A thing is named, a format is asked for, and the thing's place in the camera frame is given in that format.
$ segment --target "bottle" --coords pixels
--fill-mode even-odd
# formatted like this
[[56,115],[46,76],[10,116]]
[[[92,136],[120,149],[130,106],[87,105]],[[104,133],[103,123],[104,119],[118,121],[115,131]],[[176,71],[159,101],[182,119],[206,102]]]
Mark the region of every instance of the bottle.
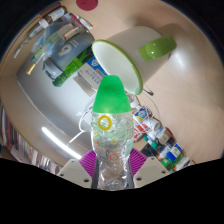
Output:
[[61,18],[64,14],[67,13],[67,9],[64,6],[54,10],[53,12],[49,13],[43,19],[39,21],[39,24],[44,29],[47,28],[51,23],[56,21],[57,19]]
[[158,145],[153,141],[153,139],[150,138],[149,136],[148,136],[148,137],[144,136],[143,138],[144,138],[144,140],[145,140],[146,142],[149,143],[149,145],[152,146],[153,149],[155,149],[155,151],[156,151],[156,155],[158,155],[158,154],[159,154],[159,151],[157,150],[157,149],[158,149]]
[[169,171],[169,170],[173,169],[176,166],[176,164],[178,164],[183,157],[184,156],[182,154],[180,154],[174,161],[170,161],[166,157],[165,159],[163,159],[161,161],[161,164]]
[[132,95],[130,93],[127,93],[127,96],[128,96],[129,102],[131,104],[131,108],[134,109],[134,112],[133,113],[136,114],[139,111],[139,113],[137,114],[137,116],[139,116],[139,114],[141,116],[139,119],[134,117],[135,120],[137,120],[138,122],[142,122],[142,120],[145,117],[147,117],[147,114],[148,115],[151,115],[151,112],[147,108],[142,107],[142,106],[139,105],[139,103],[138,103],[138,101],[136,99],[136,96],[134,96],[134,95]]
[[48,76],[56,79],[74,58],[92,45],[93,41],[94,37],[90,33],[74,36],[44,61],[43,70]]
[[179,163],[176,164],[176,166],[173,168],[174,171],[179,171],[185,167],[188,166],[188,164],[190,163],[190,159],[188,157],[183,157]]
[[173,146],[174,146],[174,144],[175,144],[175,139],[174,139],[174,137],[172,136],[172,137],[170,137],[169,138],[169,140],[165,143],[165,145],[166,146],[169,146],[170,148],[172,148]]
[[54,86],[60,87],[62,84],[73,75],[79,68],[82,67],[88,60],[94,57],[92,52],[92,47],[88,47],[81,54],[79,54],[73,61],[64,69],[63,73],[59,75],[56,79],[49,74],[49,77],[53,79],[52,82]]
[[171,150],[166,154],[165,159],[161,162],[165,167],[172,168],[183,158],[183,149],[179,144],[175,144]]
[[137,128],[143,134],[145,134],[145,133],[149,134],[149,132],[152,131],[152,130],[156,132],[160,128],[160,126],[161,126],[161,123],[159,121],[157,121],[156,119],[148,117],[145,120],[143,120],[143,122],[141,124],[138,124]]
[[37,34],[39,34],[44,28],[46,28],[46,24],[45,26],[41,23],[44,23],[44,22],[41,22],[41,21],[44,21],[43,20],[40,20],[38,24],[36,24],[29,32],[28,34],[24,37],[22,43],[20,44],[20,46],[18,47],[18,49],[16,50],[15,54],[14,54],[14,58],[16,58],[19,54],[19,52],[21,51],[21,49],[23,48],[24,45],[28,44],[30,42],[31,39],[33,39]]
[[24,45],[28,44],[30,42],[30,40],[32,38],[34,38],[37,34],[39,34],[41,31],[43,30],[43,27],[40,26],[40,24],[36,24],[28,33],[27,35],[24,37],[22,43],[20,44],[20,46],[17,48],[15,54],[14,54],[14,58],[16,58],[19,54],[19,52],[21,51],[21,49],[23,48]]
[[165,127],[156,137],[157,142],[159,142],[161,145],[165,145],[169,138],[172,137],[172,132]]
[[158,160],[162,161],[163,159],[166,158],[166,154],[171,150],[171,148],[169,146],[166,146],[165,148],[163,148],[163,150],[160,152],[160,154],[158,155]]
[[91,127],[102,190],[123,190],[127,186],[127,163],[133,137],[133,116],[124,86],[119,77],[104,76],[93,105]]
[[65,24],[50,37],[48,37],[48,39],[44,42],[44,46],[36,52],[31,61],[37,64],[36,62],[40,60],[39,57],[42,58],[44,54],[48,54],[47,57],[51,56],[66,41],[80,32],[84,32],[84,29],[75,21]]
[[44,42],[50,37],[53,33],[59,30],[62,26],[66,25],[68,22],[54,22],[49,27],[47,27],[40,38],[34,43],[31,52],[36,54],[37,51],[43,47]]

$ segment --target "pink object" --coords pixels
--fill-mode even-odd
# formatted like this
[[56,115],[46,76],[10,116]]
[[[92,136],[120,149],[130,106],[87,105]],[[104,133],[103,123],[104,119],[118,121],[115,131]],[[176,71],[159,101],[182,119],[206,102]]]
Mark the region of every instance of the pink object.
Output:
[[98,0],[76,0],[77,6],[85,11],[93,10],[98,5]]
[[[147,160],[147,156],[139,152],[138,150],[132,148],[130,157],[129,157],[129,167],[132,177],[138,172],[138,170],[142,167],[142,165]],[[96,168],[96,154],[92,150],[91,152],[87,152],[80,160],[79,163],[86,170],[86,172],[93,179],[95,168]]]
[[147,156],[142,154],[136,149],[132,149],[129,157],[129,166],[132,177],[138,172],[138,170],[142,167],[142,165],[147,160]]
[[95,168],[96,168],[96,154],[92,150],[87,152],[80,160],[79,163],[86,170],[86,172],[92,177],[94,177]]

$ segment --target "green lid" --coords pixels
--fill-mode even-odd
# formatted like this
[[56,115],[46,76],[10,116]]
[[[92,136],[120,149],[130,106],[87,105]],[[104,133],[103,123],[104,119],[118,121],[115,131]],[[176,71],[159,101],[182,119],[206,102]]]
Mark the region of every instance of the green lid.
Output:
[[94,113],[126,113],[131,111],[130,102],[118,76],[104,76],[100,82],[93,105]]
[[154,149],[158,149],[158,145],[157,145],[155,142],[153,142],[153,143],[151,144],[151,146],[152,146]]
[[143,139],[147,142],[148,138],[146,136],[143,136]]

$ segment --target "cable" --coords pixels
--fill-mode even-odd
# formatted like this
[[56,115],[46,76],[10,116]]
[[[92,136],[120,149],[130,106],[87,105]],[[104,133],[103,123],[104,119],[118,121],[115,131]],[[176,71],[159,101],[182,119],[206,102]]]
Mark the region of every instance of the cable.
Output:
[[156,110],[157,110],[157,112],[158,112],[159,121],[160,121],[160,123],[162,124],[161,119],[160,119],[160,113],[159,113],[159,109],[158,109],[158,107],[156,106],[156,104],[154,103],[154,101],[153,101],[147,94],[145,94],[145,93],[143,93],[143,94],[144,94],[145,96],[147,96],[147,97],[149,98],[149,100],[153,103],[154,108],[156,108]]
[[79,130],[80,130],[80,132],[79,132],[74,138],[72,138],[72,139],[69,141],[69,143],[67,144],[67,146],[68,146],[70,143],[72,143],[75,139],[77,139],[82,133],[90,132],[90,130],[82,130],[82,128],[81,128],[81,124],[82,124],[82,121],[83,121],[84,117],[91,111],[92,108],[93,108],[93,107],[91,106],[91,107],[90,107],[88,110],[86,110],[86,111],[84,112],[84,114],[81,116],[81,118],[80,118],[80,120],[79,120]]

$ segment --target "water bottle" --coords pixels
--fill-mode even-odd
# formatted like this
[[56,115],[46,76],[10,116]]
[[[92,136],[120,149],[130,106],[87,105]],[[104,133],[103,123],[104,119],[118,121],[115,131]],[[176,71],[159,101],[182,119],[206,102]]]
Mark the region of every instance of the water bottle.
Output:
[[92,45],[93,41],[94,37],[87,32],[74,36],[44,61],[43,70],[52,79],[56,79],[74,58]]
[[117,76],[105,76],[100,83],[92,110],[91,139],[99,161],[101,189],[123,190],[127,186],[134,122],[128,97]]
[[72,62],[65,68],[63,73],[59,75],[52,82],[54,86],[60,87],[63,83],[73,75],[84,63],[90,60],[93,57],[92,46],[89,46],[81,54],[79,54]]

